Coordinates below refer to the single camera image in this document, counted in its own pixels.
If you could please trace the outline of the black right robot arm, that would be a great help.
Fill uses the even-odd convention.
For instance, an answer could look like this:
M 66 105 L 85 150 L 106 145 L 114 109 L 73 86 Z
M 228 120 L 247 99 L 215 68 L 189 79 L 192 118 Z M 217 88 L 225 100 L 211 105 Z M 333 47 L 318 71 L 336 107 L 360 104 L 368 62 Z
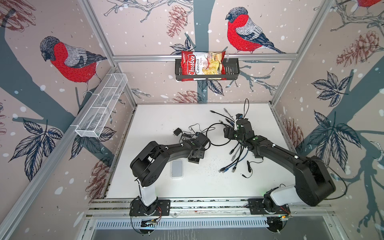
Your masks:
M 255 158 L 267 158 L 295 176 L 294 185 L 277 187 L 264 194 L 263 204 L 266 209 L 291 203 L 315 207 L 336 191 L 325 163 L 318 157 L 302 157 L 263 136 L 256 136 L 248 119 L 238 119 L 233 127 L 225 127 L 224 137 L 237 141 L 253 153 Z

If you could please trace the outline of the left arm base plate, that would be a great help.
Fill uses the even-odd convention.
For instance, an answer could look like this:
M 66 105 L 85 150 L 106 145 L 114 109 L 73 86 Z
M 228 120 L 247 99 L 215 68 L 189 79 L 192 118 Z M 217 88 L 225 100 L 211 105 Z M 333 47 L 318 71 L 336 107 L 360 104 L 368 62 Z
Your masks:
M 130 217 L 145 216 L 169 216 L 171 208 L 170 200 L 155 200 L 146 206 L 140 199 L 136 198 L 130 203 Z

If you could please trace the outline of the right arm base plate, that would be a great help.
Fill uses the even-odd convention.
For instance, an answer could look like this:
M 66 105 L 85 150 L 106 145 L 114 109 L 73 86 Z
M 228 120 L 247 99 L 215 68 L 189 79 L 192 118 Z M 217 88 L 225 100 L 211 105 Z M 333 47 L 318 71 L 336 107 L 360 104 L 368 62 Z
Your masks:
M 278 206 L 270 199 L 253 198 L 248 199 L 245 204 L 252 215 L 290 215 L 291 211 L 288 205 Z

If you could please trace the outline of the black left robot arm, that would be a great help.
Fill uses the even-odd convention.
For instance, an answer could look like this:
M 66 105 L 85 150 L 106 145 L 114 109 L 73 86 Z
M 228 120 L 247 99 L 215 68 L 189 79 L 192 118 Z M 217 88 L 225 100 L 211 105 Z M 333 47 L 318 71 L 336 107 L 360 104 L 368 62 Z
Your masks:
M 198 164 L 210 146 L 211 141 L 203 133 L 173 145 L 160 145 L 155 141 L 148 143 L 130 164 L 139 183 L 140 204 L 147 209 L 157 207 L 155 182 L 167 163 L 188 159 L 190 163 Z

